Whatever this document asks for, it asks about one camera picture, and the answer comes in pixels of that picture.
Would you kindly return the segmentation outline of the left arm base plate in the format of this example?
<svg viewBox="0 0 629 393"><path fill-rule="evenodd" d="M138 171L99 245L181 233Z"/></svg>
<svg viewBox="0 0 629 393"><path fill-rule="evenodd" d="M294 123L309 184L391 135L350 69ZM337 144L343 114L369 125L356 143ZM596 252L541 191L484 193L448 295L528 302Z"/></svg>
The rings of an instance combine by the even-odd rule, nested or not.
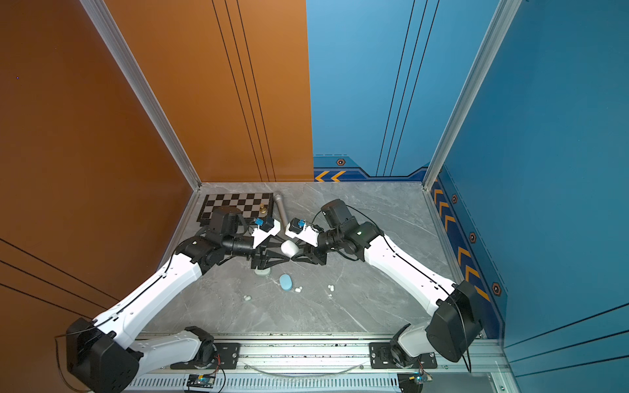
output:
<svg viewBox="0 0 629 393"><path fill-rule="evenodd" d="M233 370L237 368L241 344L237 342L210 344L203 342L192 360L170 365L170 369Z"/></svg>

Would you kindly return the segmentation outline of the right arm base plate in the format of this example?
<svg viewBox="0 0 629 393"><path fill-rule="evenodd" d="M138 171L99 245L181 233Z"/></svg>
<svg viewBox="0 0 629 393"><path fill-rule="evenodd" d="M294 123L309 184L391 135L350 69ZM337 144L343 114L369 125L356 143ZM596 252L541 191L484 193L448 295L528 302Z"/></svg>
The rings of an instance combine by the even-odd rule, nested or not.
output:
<svg viewBox="0 0 629 393"><path fill-rule="evenodd" d="M407 368L436 369L437 358L434 353L409 357L398 350L393 350L389 342L370 342L370 364L373 369Z"/></svg>

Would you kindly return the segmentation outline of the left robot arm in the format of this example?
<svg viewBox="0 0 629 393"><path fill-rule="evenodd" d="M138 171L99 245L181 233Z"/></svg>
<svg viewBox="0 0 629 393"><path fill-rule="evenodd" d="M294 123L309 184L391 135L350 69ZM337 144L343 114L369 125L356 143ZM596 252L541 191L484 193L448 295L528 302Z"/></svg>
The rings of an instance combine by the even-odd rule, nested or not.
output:
<svg viewBox="0 0 629 393"><path fill-rule="evenodd" d="M121 392L137 376L175 364L219 368L214 337L190 326L170 336L138 339L148 323L185 288L215 266L244 257L264 270L287 257L270 251L287 219L247 220L219 206L208 225L175 247L168 262L118 304L94 319L77 319L64 334L67 372L91 392Z"/></svg>

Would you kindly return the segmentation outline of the white charging case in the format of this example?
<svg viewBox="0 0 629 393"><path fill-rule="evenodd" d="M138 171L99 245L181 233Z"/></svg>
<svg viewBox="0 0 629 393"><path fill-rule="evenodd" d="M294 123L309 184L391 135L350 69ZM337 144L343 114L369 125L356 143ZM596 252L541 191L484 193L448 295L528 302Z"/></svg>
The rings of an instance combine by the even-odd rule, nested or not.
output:
<svg viewBox="0 0 629 393"><path fill-rule="evenodd" d="M295 242L286 240L281 244L280 250L286 257L293 258L299 253L300 248Z"/></svg>

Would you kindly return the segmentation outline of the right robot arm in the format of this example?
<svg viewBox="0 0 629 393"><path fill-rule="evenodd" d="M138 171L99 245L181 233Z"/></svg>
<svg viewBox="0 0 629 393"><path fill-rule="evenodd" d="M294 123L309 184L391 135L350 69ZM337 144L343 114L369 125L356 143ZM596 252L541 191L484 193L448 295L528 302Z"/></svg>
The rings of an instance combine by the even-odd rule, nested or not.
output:
<svg viewBox="0 0 629 393"><path fill-rule="evenodd" d="M389 342L391 357L399 368L409 368L425 354L437 353L472 368L469 348L484 329L483 298L463 280L456 283L435 273L404 252L370 218L358 221L360 211L343 200L320 209L327 229L304 219L292 219L285 229L302 242L293 260L322 265L329 253L339 252L386 274L424 308L430 320L406 324Z"/></svg>

